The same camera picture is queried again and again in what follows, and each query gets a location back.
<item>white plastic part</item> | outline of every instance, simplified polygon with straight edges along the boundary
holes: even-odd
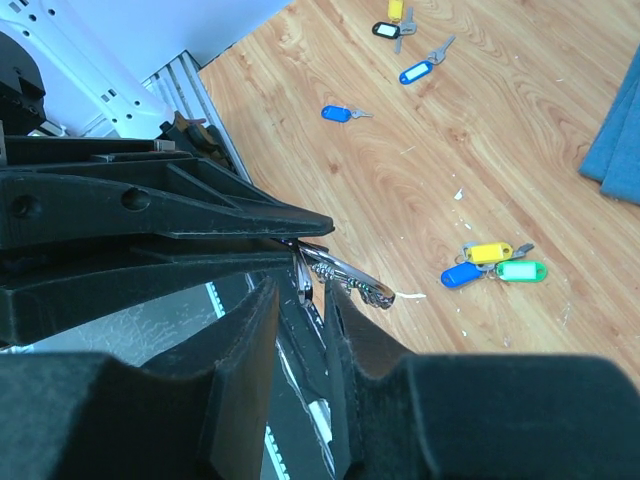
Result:
[[[46,55],[120,137],[156,138],[162,123],[173,122],[171,108],[136,81],[66,0],[0,0],[0,25]]]

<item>silver key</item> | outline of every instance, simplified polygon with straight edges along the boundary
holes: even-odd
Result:
[[[444,59],[447,57],[447,48],[453,43],[456,39],[455,35],[451,35],[449,39],[444,42],[444,45],[440,48],[436,48],[432,52],[427,55],[427,61],[433,63],[434,65],[440,65],[444,62]]]
[[[418,30],[418,25],[413,21],[413,7],[407,8],[407,20],[400,22],[400,35],[396,38],[395,52],[400,53],[402,51],[402,37],[405,35],[413,35]]]
[[[527,252],[533,250],[533,248],[534,248],[533,243],[525,243],[520,248],[518,248],[515,252],[513,252],[513,254],[511,255],[511,260],[524,258],[527,255]]]
[[[351,118],[373,117],[373,113],[363,112],[362,110],[352,110]]]

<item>white label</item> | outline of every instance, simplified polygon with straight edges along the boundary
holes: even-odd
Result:
[[[407,77],[407,80],[411,81],[414,78],[419,77],[420,75],[422,75],[427,70],[429,70],[427,68],[427,66],[424,63],[421,63],[421,64],[416,65],[415,67],[413,67],[411,70],[407,70],[404,73],[404,76]]]
[[[382,24],[378,26],[378,34],[385,37],[393,37],[396,34],[397,28],[398,27],[392,27],[391,25]]]

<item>folded blue towel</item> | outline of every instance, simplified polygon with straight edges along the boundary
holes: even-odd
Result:
[[[640,48],[580,167],[605,195],[640,204]]]

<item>wooden table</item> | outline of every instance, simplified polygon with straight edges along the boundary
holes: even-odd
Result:
[[[405,3],[418,32],[400,55],[371,34],[386,0],[297,0],[203,70],[252,178],[332,216],[332,253],[426,295],[361,307],[415,351],[590,352],[640,384],[640,207],[576,173],[640,41],[638,2]],[[451,34],[442,65],[398,83]],[[328,122],[326,104],[375,117]],[[533,242],[549,275],[447,290],[469,241]]]

